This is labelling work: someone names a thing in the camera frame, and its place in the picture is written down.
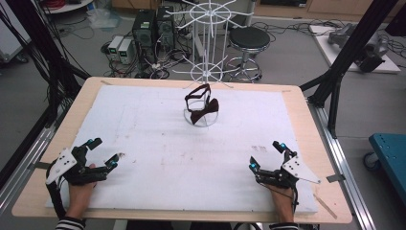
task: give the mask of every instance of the round stool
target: round stool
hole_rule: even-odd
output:
[[[231,79],[254,80],[262,78],[258,64],[249,55],[256,55],[269,47],[270,37],[267,32],[254,28],[237,28],[230,31],[229,42],[236,50],[241,51],[242,57],[234,57],[226,63],[226,70]]]

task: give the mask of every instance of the human hand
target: human hand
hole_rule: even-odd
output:
[[[89,166],[90,169],[95,168],[95,164]],[[84,184],[84,185],[71,185],[69,184],[69,209],[65,217],[82,219],[84,212],[89,207],[90,196],[92,196],[93,188],[97,182]]]
[[[265,185],[271,191],[275,208],[278,212],[280,223],[293,222],[293,191],[292,189],[283,189],[272,185]]]

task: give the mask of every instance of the black and white striped sleeve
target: black and white striped sleeve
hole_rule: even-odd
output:
[[[276,223],[269,225],[271,230],[299,230],[299,226],[294,222]]]
[[[83,230],[86,224],[77,218],[62,218],[56,226],[56,230]]]

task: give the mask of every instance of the box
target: box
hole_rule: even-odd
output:
[[[113,8],[120,9],[152,9],[156,10],[160,4],[160,0],[112,0]]]

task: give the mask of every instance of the wooden desk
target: wooden desk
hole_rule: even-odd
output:
[[[189,81],[180,80],[134,80],[91,78],[86,81],[74,104],[63,120],[41,162],[51,163],[59,152],[72,146],[79,128],[96,99],[102,85],[137,85],[155,87],[185,87]],[[282,92],[291,119],[298,146],[304,152],[304,161],[322,180],[320,185],[312,185],[319,212],[312,215],[295,216],[297,222],[345,223],[351,221],[350,209],[337,182],[328,183],[326,177],[334,174],[323,146],[320,134],[308,110],[305,97],[297,86],[230,83],[234,89]],[[228,89],[218,83],[212,89]],[[45,170],[36,169],[24,191],[16,201],[12,213],[18,217],[55,217],[52,208],[44,206],[49,197],[45,187]],[[197,212],[197,211],[150,211],[150,210],[110,210],[90,209],[85,216],[96,219],[171,219],[171,220],[210,220],[271,222],[277,219],[274,213],[259,212]]]

